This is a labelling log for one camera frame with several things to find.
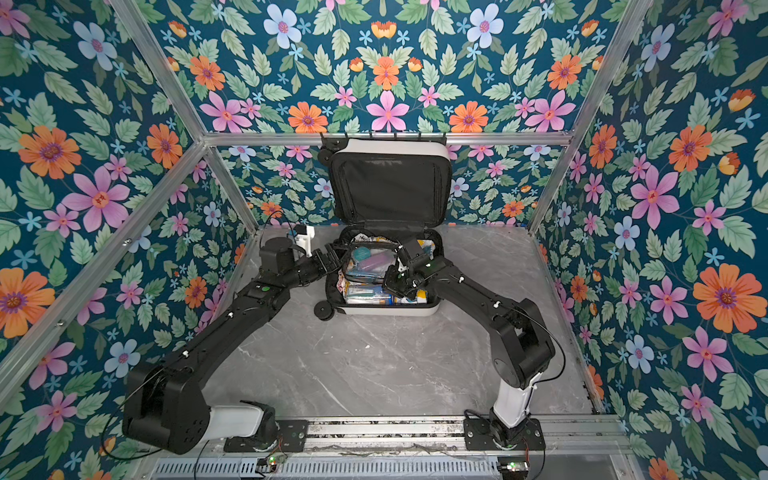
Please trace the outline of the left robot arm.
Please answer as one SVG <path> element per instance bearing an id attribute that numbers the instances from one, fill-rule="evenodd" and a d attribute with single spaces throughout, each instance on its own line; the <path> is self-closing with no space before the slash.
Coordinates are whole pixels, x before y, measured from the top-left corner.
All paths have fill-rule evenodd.
<path id="1" fill-rule="evenodd" d="M 243 439 L 260 450 L 277 443 L 273 407 L 256 401 L 211 406 L 203 390 L 237 347 L 277 316 L 293 289 L 335 274 L 342 266 L 332 245 L 296 258 L 299 250 L 284 237 L 268 240 L 259 251 L 258 275 L 218 318 L 157 363 L 140 362 L 130 370 L 122 414 L 126 437 L 174 454 L 220 438 Z"/>

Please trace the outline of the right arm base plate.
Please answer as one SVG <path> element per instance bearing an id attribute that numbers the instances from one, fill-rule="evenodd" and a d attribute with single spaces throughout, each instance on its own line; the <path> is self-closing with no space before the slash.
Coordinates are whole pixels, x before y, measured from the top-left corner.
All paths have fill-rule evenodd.
<path id="1" fill-rule="evenodd" d="M 465 448 L 469 451 L 544 451 L 546 443 L 538 419 L 526 417 L 515 427 L 500 420 L 465 417 L 463 420 Z"/>

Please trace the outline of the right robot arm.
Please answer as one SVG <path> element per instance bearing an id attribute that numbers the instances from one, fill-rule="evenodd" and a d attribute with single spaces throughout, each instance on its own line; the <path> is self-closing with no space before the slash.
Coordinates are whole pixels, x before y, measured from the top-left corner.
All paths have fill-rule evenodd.
<path id="1" fill-rule="evenodd" d="M 384 276 L 385 290 L 408 299 L 423 290 L 454 304 L 487 332 L 492 364 L 500 378 L 488 432 L 499 447 L 515 446 L 532 428 L 532 397 L 539 384 L 548 380 L 544 374 L 556 355 L 557 342 L 539 308 L 529 299 L 516 301 L 493 292 L 447 258 L 425 253 L 415 239 L 398 245 L 395 252 L 396 264 Z"/>

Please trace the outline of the clear black toiletry bag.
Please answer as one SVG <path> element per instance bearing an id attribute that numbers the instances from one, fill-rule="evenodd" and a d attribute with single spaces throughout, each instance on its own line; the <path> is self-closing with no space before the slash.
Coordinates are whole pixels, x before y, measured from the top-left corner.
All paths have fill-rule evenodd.
<path id="1" fill-rule="evenodd" d="M 396 255 L 391 249 L 358 246 L 352 249 L 343 273 L 351 282 L 380 284 L 395 264 Z"/>

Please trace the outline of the white black suitcase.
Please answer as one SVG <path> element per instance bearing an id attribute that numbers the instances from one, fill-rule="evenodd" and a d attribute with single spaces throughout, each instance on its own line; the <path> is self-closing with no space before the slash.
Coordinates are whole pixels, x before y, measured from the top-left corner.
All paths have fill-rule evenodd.
<path id="1" fill-rule="evenodd" d="M 342 261 L 359 234 L 398 245 L 416 238 L 430 255 L 443 254 L 436 228 L 445 220 L 453 180 L 445 141 L 325 138 L 318 159 L 328 170 L 334 213 L 344 226 L 333 243 Z M 336 289 L 338 273 L 326 278 L 325 292 L 329 307 L 340 314 L 426 317 L 441 303 L 429 295 L 420 305 L 346 305 Z"/>

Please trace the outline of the yellow white patterned shirt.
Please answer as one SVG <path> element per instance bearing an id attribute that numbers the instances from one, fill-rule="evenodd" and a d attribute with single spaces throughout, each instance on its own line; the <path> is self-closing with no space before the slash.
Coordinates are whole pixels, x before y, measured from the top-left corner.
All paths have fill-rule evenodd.
<path id="1" fill-rule="evenodd" d="M 381 236 L 369 237 L 365 234 L 359 234 L 353 239 L 353 241 L 349 245 L 348 252 L 345 254 L 345 260 L 342 261 L 342 267 L 338 273 L 338 279 L 336 281 L 336 289 L 338 293 L 341 295 L 343 303 L 346 305 L 350 305 L 350 304 L 347 304 L 345 301 L 345 293 L 347 288 L 352 284 L 366 284 L 366 283 L 351 282 L 345 277 L 343 273 L 343 269 L 349 260 L 352 249 L 358 246 L 365 246 L 365 247 L 371 247 L 371 248 L 387 248 L 387 249 L 393 250 L 395 253 L 395 249 L 397 248 L 398 244 L 385 237 L 381 237 Z M 415 299 L 408 299 L 408 298 L 401 298 L 401 297 L 394 296 L 394 303 L 392 305 L 351 305 L 351 306 L 402 306 L 402 305 L 427 304 L 428 302 L 429 302 L 429 294 L 427 293 L 426 290 L 420 289 L 418 290 Z"/>

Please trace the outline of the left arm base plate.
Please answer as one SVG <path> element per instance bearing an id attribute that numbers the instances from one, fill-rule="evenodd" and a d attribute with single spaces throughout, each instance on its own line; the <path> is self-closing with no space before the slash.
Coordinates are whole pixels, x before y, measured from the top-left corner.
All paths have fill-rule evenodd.
<path id="1" fill-rule="evenodd" d="M 248 437 L 226 440 L 226 453 L 299 453 L 304 450 L 310 423 L 307 420 L 268 420 Z"/>

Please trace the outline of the clear jar blue lid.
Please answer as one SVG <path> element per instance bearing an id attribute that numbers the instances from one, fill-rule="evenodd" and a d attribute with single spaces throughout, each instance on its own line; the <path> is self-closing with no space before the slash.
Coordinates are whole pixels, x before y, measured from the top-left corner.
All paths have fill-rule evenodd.
<path id="1" fill-rule="evenodd" d="M 350 305 L 392 305 L 394 296 L 381 285 L 352 284 L 346 290 L 345 301 Z"/>

